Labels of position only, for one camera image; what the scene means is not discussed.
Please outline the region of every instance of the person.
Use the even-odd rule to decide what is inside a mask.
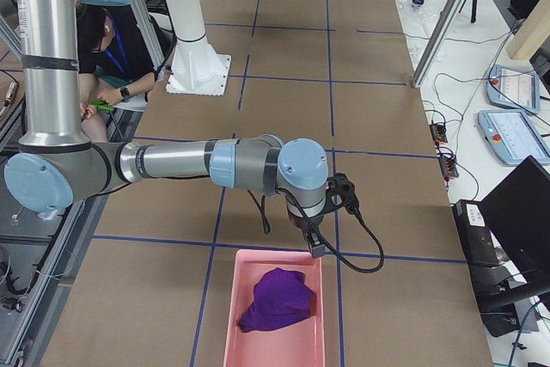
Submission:
[[[76,21],[82,129],[92,142],[106,142],[105,122],[90,102],[115,106],[147,94],[156,73],[130,6],[83,8]]]

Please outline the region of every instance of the cardboard surface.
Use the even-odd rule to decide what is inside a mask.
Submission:
[[[252,25],[258,0],[200,0],[205,23]]]
[[[311,138],[331,146],[328,83],[247,79],[237,116],[239,137],[270,133],[284,142]]]
[[[283,196],[266,200],[266,216],[272,228],[269,235],[262,229],[260,212],[246,191],[226,191],[217,240],[222,244],[266,248],[306,249],[302,231],[289,220]],[[334,216],[321,223],[322,234],[334,243]]]
[[[110,195],[95,233],[211,242],[221,192],[210,180],[145,180]]]
[[[407,85],[413,77],[403,34],[336,31],[330,42],[334,81]]]
[[[339,153],[336,169],[355,183],[363,219],[386,254],[464,260],[437,160]],[[344,251],[378,252],[344,212],[339,239]]]
[[[257,25],[327,29],[327,0],[261,0]]]
[[[257,28],[250,49],[251,76],[328,80],[326,32]]]
[[[189,365],[209,252],[93,240],[40,367]]]
[[[403,32],[391,0],[328,0],[330,27],[338,30]]]
[[[467,266],[389,260],[366,277],[343,268],[342,290],[345,365],[492,366]]]
[[[230,78],[223,96],[205,96],[168,94],[158,84],[150,94],[136,137],[196,141],[231,138],[241,85],[241,79]]]
[[[387,33],[400,29],[394,0],[330,0],[325,21],[327,0],[201,2],[209,42],[234,59],[226,92],[169,95],[159,83],[138,140],[317,140],[392,255],[374,275],[323,258],[327,365],[491,365],[425,112],[406,86],[406,40]],[[306,248],[284,198],[266,204],[270,235],[242,190],[152,180],[114,194],[97,234],[130,238],[92,242],[42,366],[221,365],[236,249]],[[376,263],[343,211],[321,232],[359,253],[354,262]]]
[[[418,89],[407,86],[335,83],[334,146],[391,154],[434,156]]]

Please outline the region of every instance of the cable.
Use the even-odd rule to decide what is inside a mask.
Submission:
[[[42,277],[46,277],[46,278],[59,278],[59,277],[63,277],[64,275],[67,275],[68,273],[70,273],[72,271],[72,269],[75,267],[75,264],[76,264],[76,255],[72,251],[70,251],[69,249],[67,249],[67,251],[69,251],[70,256],[72,258],[74,258],[74,260],[72,261],[72,264],[70,265],[69,269],[66,270],[65,272],[62,272],[60,274],[53,274],[53,275],[44,274],[43,272],[40,272],[39,270],[36,270],[35,272],[40,274]]]
[[[515,33],[523,24],[523,22],[520,22],[519,24],[518,23],[518,20],[515,20],[514,23],[512,24],[512,28],[510,29],[510,31],[506,34],[506,38],[504,39],[504,41],[501,43],[500,47],[497,49],[497,52],[495,54],[495,56],[493,57],[493,59],[491,60],[490,64],[488,65],[485,73],[484,73],[484,76],[483,77],[478,77],[478,78],[474,78],[474,79],[468,79],[468,80],[461,80],[461,79],[458,79],[454,76],[451,76],[447,73],[438,73],[435,77],[434,77],[434,80],[433,80],[433,88],[434,88],[434,91],[436,93],[436,97],[437,97],[437,100],[439,101],[439,103],[441,103],[443,106],[445,107],[448,107],[449,109],[451,109],[452,111],[456,112],[459,114],[460,116],[460,122],[459,122],[459,125],[458,125],[458,128],[456,130],[456,147],[455,147],[455,153],[458,152],[458,149],[459,149],[459,143],[460,143],[460,131],[461,131],[461,126],[462,126],[462,121],[464,120],[464,115],[466,114],[466,111],[470,108],[470,105],[472,104],[472,100],[474,99],[475,95],[477,94],[479,88],[480,88],[480,85],[481,83],[478,83],[478,85],[476,86],[474,92],[471,94],[470,96],[470,99],[468,100],[467,102],[467,105],[466,107],[464,108],[464,110],[462,112],[459,112],[457,111],[456,109],[454,109],[453,107],[443,103],[441,101],[441,98],[439,96],[439,91],[437,90],[437,85],[436,85],[436,81],[437,79],[440,77],[440,76],[447,76],[457,82],[460,82],[460,83],[467,83],[467,82],[472,82],[472,81],[485,81],[488,79],[488,74],[490,73],[491,71],[491,68],[495,65],[495,63],[497,62],[497,59],[498,57],[500,56],[500,53],[502,52],[502,50],[504,49],[504,46],[506,45],[506,42],[508,42],[508,39],[511,37],[511,35],[513,33]]]
[[[252,191],[248,189],[247,192],[248,192],[248,195],[252,197],[252,200],[254,201],[254,203],[258,207],[258,210],[260,211],[261,223],[264,228],[264,234],[266,235],[270,234],[272,232],[272,226],[269,224],[269,221],[267,221],[267,217],[266,217],[266,195],[265,194],[262,195],[261,204],[260,204],[256,199],[256,197],[254,197],[254,194],[252,193]]]
[[[117,193],[121,189],[128,187],[130,184],[131,182],[128,182],[127,184],[124,184],[122,187],[118,187],[116,189],[113,189],[112,191],[107,191],[106,193],[97,193],[96,195],[90,195],[89,198],[102,197],[103,195],[111,195],[112,193]]]
[[[519,344],[519,338],[522,335],[523,327],[525,327],[525,322],[527,321],[527,317],[531,312],[540,304],[542,303],[542,300],[537,301],[534,303],[528,310],[527,313],[523,316],[522,323],[519,326],[519,330],[517,330],[517,336],[516,340],[514,341],[514,344],[512,345],[512,353],[510,355],[510,361],[508,362],[508,367],[512,367],[512,362],[514,361],[514,354],[516,353],[517,345]]]
[[[11,268],[11,257],[9,256],[8,250],[4,246],[0,245],[0,249],[2,250],[2,253],[4,254],[4,257],[8,257],[7,266],[5,268],[1,268],[3,271],[5,271],[4,275],[2,276],[2,279],[0,279],[0,285],[2,285],[4,283],[4,281],[6,280],[6,278],[8,277],[9,269]]]
[[[17,79],[14,78],[14,76],[9,73],[7,70],[4,70],[4,69],[0,69],[0,72],[2,72],[4,75],[8,75],[12,81],[14,81],[15,83],[19,83],[19,81]]]
[[[488,42],[493,42],[494,40],[501,40],[504,36],[507,36],[510,32],[506,32],[505,34],[502,34],[500,36],[498,36],[497,38],[493,38],[493,39],[487,39],[487,40],[481,40],[481,41],[477,41],[477,40],[468,40],[468,39],[454,39],[454,38],[445,38],[444,40],[451,40],[453,42],[462,42],[462,43],[473,43],[475,45],[482,45],[484,43],[488,43]],[[425,36],[415,36],[415,35],[412,35],[412,34],[406,34],[406,33],[403,33],[407,38],[411,38],[411,39],[422,39],[422,40],[430,40],[429,37],[425,37]]]
[[[503,283],[504,281],[506,281],[506,280],[509,279],[509,278],[514,278],[514,277],[517,277],[518,275],[527,274],[527,273],[533,272],[533,271],[538,271],[538,268],[531,268],[530,270],[521,271],[521,272],[517,272],[517,273],[515,273],[515,274],[511,274],[511,275],[509,275],[508,277],[503,278],[503,279],[501,279],[500,281],[498,281],[493,287],[496,287],[497,285]]]
[[[441,112],[437,111],[436,109],[425,109],[424,112],[432,112],[432,113],[438,113],[443,118],[443,125],[447,125],[447,120],[445,119],[445,115],[443,115]]]
[[[477,198],[477,196],[480,194],[480,182],[477,180],[477,178],[472,174],[470,171],[468,171],[466,168],[464,168],[460,163],[456,162],[456,166],[459,168],[462,168],[466,171],[468,175],[470,175],[472,178],[474,178],[475,181],[475,195],[470,199],[470,201],[473,201]]]
[[[298,200],[296,199],[296,197],[294,196],[293,193],[291,193],[289,190],[287,190],[285,188],[281,188],[281,187],[276,187],[275,191],[284,193],[287,197],[290,198],[290,200],[292,201],[292,204],[300,211],[300,214],[302,215],[302,218],[305,219],[306,222],[308,223],[308,230],[311,230],[312,232],[314,232],[319,237],[319,241],[322,244],[324,244],[336,256],[336,258],[338,260],[340,260],[340,262],[342,262],[344,265],[350,267],[353,271],[361,272],[362,274],[377,272],[383,267],[383,265],[384,265],[384,250],[382,248],[382,244],[378,241],[378,239],[372,233],[372,231],[369,229],[369,227],[367,227],[367,224],[364,223],[363,217],[361,216],[361,212],[359,211],[358,207],[356,207],[354,209],[353,215],[359,221],[359,223],[361,224],[363,229],[367,232],[367,234],[369,234],[370,237],[372,238],[372,240],[375,242],[376,246],[378,247],[378,252],[380,254],[380,259],[378,261],[378,264],[376,266],[372,267],[372,268],[362,268],[360,266],[356,266],[356,265],[352,264],[348,259],[346,259],[344,257],[344,255],[342,255],[342,253],[340,251],[338,251],[335,247],[333,247],[333,245],[321,234],[319,229],[316,228],[316,225],[314,223],[312,223],[311,219],[308,217],[306,212],[303,210],[302,206],[300,205],[300,203],[298,202]]]
[[[165,180],[202,180],[204,178],[210,178],[209,175],[195,175],[195,176],[161,176]]]

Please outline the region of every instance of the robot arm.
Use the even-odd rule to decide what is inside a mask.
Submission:
[[[149,146],[90,143],[79,116],[76,1],[18,0],[28,131],[19,141],[21,153],[10,158],[4,169],[14,198],[32,211],[53,211],[129,182],[207,175],[224,187],[261,190],[266,196],[284,193],[290,220],[304,233],[312,254],[322,255],[323,240],[316,227],[323,216],[341,206],[358,214],[358,202],[344,175],[328,178],[327,156],[314,141],[283,144],[273,136],[262,136]],[[87,2],[113,4],[113,0]],[[189,3],[195,21],[187,25],[194,32],[178,32],[186,25],[178,25],[177,19],[174,28],[196,56],[201,55],[197,50],[211,48],[202,34],[198,0],[195,3],[194,7]],[[200,35],[196,41],[186,40],[194,35]],[[188,69],[180,74],[186,73],[203,77]],[[334,196],[342,201],[339,205]]]
[[[316,231],[323,216],[341,206],[358,206],[353,184],[342,174],[329,179],[324,149],[306,138],[287,144],[271,135],[145,146],[93,144],[73,153],[17,154],[4,169],[12,195],[39,212],[63,209],[124,183],[195,176],[266,196],[283,193],[289,218],[302,230],[314,257],[324,254]],[[342,204],[334,204],[336,195]]]

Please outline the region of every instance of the monitor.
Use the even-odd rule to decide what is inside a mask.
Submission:
[[[486,225],[527,284],[478,300],[492,310],[524,298],[550,300],[550,174],[523,160],[479,204]]]

